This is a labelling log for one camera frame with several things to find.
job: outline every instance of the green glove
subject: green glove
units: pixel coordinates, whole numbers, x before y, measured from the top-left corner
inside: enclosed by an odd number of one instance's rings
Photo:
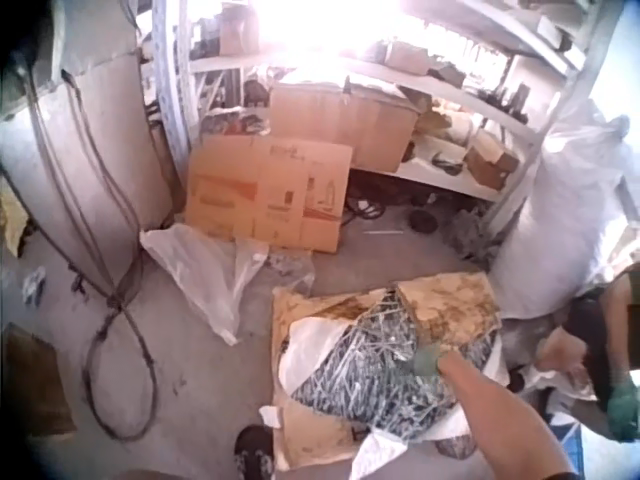
[[[438,359],[443,353],[437,343],[418,348],[411,360],[411,371],[425,378],[438,375]]]
[[[607,404],[607,418],[616,440],[633,442],[638,438],[638,392],[630,375],[615,385]]]

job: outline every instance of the box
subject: box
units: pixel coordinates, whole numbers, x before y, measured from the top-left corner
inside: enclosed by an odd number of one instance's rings
[[[417,119],[394,85],[344,72],[297,70],[271,92],[272,135],[349,145],[363,170],[395,172]]]
[[[186,223],[207,235],[335,252],[352,149],[209,136],[189,159]]]
[[[258,15],[246,5],[226,6],[220,14],[220,55],[260,53]]]
[[[432,67],[427,73],[430,77],[442,80],[456,88],[462,88],[462,84],[467,78],[467,75],[458,70],[452,63]]]
[[[433,62],[425,48],[395,41],[387,47],[384,64],[394,70],[412,75],[426,75]]]
[[[478,130],[469,142],[464,161],[473,178],[494,190],[502,190],[509,174],[518,169],[520,161],[494,135]]]
[[[469,146],[475,147],[486,162],[494,164],[502,171],[513,173],[518,169],[518,156],[486,130],[479,129],[471,138]]]

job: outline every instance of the white plastic bag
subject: white plastic bag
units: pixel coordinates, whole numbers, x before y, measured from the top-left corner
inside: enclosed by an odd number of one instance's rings
[[[566,112],[542,148],[518,222],[489,274],[503,318],[549,314],[602,268],[627,221],[615,194],[630,158],[629,120],[592,101]]]
[[[213,331],[235,345],[242,292],[267,259],[269,246],[255,240],[209,238],[179,223],[142,232],[140,243],[171,274]]]

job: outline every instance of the cardboard sheet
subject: cardboard sheet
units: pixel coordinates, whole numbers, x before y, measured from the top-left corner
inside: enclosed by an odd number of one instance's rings
[[[210,236],[335,252],[352,149],[210,136],[189,160],[186,223]]]

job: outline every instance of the black shoe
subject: black shoe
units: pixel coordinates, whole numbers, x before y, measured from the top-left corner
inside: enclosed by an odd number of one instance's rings
[[[245,427],[233,449],[236,467],[242,480],[272,480],[275,478],[273,434],[267,427]]]

